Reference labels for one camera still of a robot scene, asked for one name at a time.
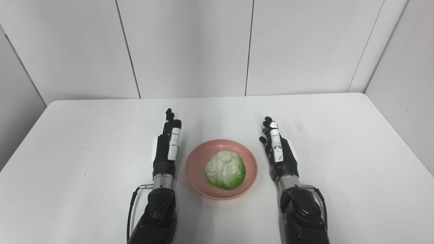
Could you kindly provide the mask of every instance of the robotic hand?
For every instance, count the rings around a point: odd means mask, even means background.
[[[280,135],[277,123],[265,117],[263,125],[265,137],[261,136],[259,140],[265,145],[265,153],[271,164],[271,179],[282,190],[280,211],[283,214],[286,242],[329,244],[327,210],[321,192],[313,186],[300,184],[297,161],[288,141]]]
[[[181,133],[181,120],[174,119],[174,117],[172,109],[168,109],[163,133],[158,137],[154,171],[152,172],[153,184],[140,185],[133,193],[127,224],[128,244],[169,244],[173,240],[177,223],[173,182]],[[153,190],[148,195],[145,213],[129,237],[132,206],[137,191],[143,188],[153,188]]]

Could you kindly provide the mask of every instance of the pink plate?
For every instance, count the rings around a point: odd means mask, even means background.
[[[246,166],[243,183],[231,191],[212,186],[205,178],[205,166],[212,156],[222,150],[238,153]],[[258,175],[258,164],[245,146],[234,141],[218,139],[204,142],[191,151],[185,163],[185,174],[188,182],[200,194],[211,199],[232,199],[241,196],[252,187]]]

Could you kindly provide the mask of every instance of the cabbage head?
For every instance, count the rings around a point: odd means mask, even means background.
[[[246,167],[237,153],[220,151],[207,163],[205,177],[215,187],[233,190],[243,183]]]

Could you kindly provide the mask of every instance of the fingertip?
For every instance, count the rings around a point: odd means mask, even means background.
[[[174,128],[180,128],[180,129],[181,129],[181,125],[182,125],[181,120],[179,120],[179,119],[175,119],[175,120],[173,121],[173,127],[174,127]]]
[[[267,139],[265,139],[263,136],[259,137],[259,141],[261,141],[264,145],[267,143]]]

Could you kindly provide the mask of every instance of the white tiled wall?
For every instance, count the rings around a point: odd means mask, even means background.
[[[0,23],[47,103],[362,92],[405,1],[0,0]]]
[[[138,98],[114,0],[0,0],[0,23],[47,104]]]
[[[243,96],[252,0],[118,0],[142,97]]]
[[[44,109],[0,26],[0,170]]]
[[[382,3],[255,1],[247,95],[347,92]]]
[[[366,95],[434,175],[434,1],[410,1]]]

